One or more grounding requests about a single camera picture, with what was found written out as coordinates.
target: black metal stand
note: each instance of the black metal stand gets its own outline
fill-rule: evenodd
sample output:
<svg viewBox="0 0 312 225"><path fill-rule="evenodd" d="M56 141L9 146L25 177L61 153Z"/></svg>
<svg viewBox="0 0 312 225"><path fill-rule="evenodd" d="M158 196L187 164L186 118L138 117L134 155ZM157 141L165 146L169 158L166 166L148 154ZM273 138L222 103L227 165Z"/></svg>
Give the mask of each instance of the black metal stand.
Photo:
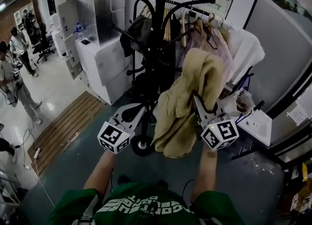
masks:
<svg viewBox="0 0 312 225"><path fill-rule="evenodd" d="M194 4L204 4L204 3L215 3L215 0L196 0L196 1L189 1L185 3L178 3L170 0L155 0L156 1L156 8L154 9L152 4L148 0L137 0L135 2L135 10L134 10L134 19L137 17L137 4L139 1L144 2L147 7L149 8L152 16L152 28L151 33L147 39L147 45L143 45L141 42L139 42L137 39L132 37L129 33L126 31L121 30L115 25L111 25L112 28L116 29L117 31L123 33L124 35L128 36L132 41L138 44L138 46L143 51L143 56L145 58L145 65L143 65L139 69L135 69L135 54L133 53L133 69L132 71L128 71L128 75L133 75L133 87L135 86L136 81L136 72L140 72L145 69L145 75L144 75L144 81L147 83L155 82L158 79L157 71L159 68L168 68L169 64L164 59L164 50L168 45L171 43L179 40L181 37L188 35L193 30L190 30L186 33L181 34L176 39L172 40L168 45L163 46L163 37L165 33L165 28L167 21L170 19L170 16L177 11L178 9L184 7L187 9L192 9L194 11L197 11L199 13L204 14L205 12L200 11L198 9L193 9L191 6ZM165 10L165 3L171 3L176 5L165 17L163 21L164 16L164 10ZM146 135L147 132L147 124L153 119L153 109L155 107L155 95L157 95L157 90L155 92L155 87L145 87L144 92L140 95L140 102L144 104L146 107L146 112L142 118L142 132L139 139L135 139L137 143L133 143L132 147L133 150L140 156L145 156L148 153L150 153L152 150L150 148L146 149L147 147L150 147L151 144L151 138L149 138Z"/></svg>

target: white cube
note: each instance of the white cube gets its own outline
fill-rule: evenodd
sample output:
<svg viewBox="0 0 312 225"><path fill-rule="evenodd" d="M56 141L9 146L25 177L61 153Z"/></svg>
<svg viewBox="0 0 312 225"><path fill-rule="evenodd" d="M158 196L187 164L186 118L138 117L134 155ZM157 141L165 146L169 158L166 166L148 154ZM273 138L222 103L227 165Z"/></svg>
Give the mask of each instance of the white cube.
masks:
<svg viewBox="0 0 312 225"><path fill-rule="evenodd" d="M209 124L201 137L211 150L218 150L230 146L239 134L234 120L231 119Z"/></svg>
<svg viewBox="0 0 312 225"><path fill-rule="evenodd" d="M103 124L97 139L101 146L114 154L119 153L130 144L130 134L108 122Z"/></svg>

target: green t-shirt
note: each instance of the green t-shirt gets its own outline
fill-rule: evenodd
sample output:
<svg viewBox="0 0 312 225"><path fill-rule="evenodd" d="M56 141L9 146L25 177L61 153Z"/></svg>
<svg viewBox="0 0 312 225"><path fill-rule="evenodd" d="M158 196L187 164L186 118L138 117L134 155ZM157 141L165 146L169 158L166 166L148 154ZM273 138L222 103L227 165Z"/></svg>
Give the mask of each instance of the green t-shirt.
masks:
<svg viewBox="0 0 312 225"><path fill-rule="evenodd" d="M92 225L243 224L226 194L207 191L188 208L176 193L138 183L116 187L103 204L95 189L67 191L47 224L76 225L78 221Z"/></svg>

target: white shirt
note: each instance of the white shirt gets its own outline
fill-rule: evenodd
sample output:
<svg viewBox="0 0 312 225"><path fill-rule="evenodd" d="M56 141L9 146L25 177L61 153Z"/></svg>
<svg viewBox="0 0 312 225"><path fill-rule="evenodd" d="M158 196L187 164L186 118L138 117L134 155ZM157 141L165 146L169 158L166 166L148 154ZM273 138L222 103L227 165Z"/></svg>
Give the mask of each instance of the white shirt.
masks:
<svg viewBox="0 0 312 225"><path fill-rule="evenodd" d="M12 58L9 54L6 55L6 61L0 60L0 81L11 79L11 72L14 72L15 69L11 64ZM15 86L17 82L22 82L21 75L19 76L19 79L13 82L8 83L6 86L9 88L9 90L14 93Z"/></svg>
<svg viewBox="0 0 312 225"><path fill-rule="evenodd" d="M11 37L11 42L10 42L10 50L11 52L13 51L26 51L26 45L24 44L24 42L26 43L26 39L24 37L24 34L22 32L18 32L18 35L16 37L12 36Z"/></svg>

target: gray pants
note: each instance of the gray pants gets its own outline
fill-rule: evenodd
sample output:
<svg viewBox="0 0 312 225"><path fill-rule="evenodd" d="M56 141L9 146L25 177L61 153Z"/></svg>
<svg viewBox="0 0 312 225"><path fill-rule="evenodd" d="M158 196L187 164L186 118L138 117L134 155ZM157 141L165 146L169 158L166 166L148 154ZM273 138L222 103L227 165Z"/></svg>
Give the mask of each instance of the gray pants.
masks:
<svg viewBox="0 0 312 225"><path fill-rule="evenodd" d="M24 106L24 109L26 110L27 114L30 116L31 120L32 121L37 120L38 117L34 111L35 108L37 107L37 104L31 98L31 95L24 83L21 89L17 91L17 96L18 96L18 99L21 101L22 105Z"/></svg>

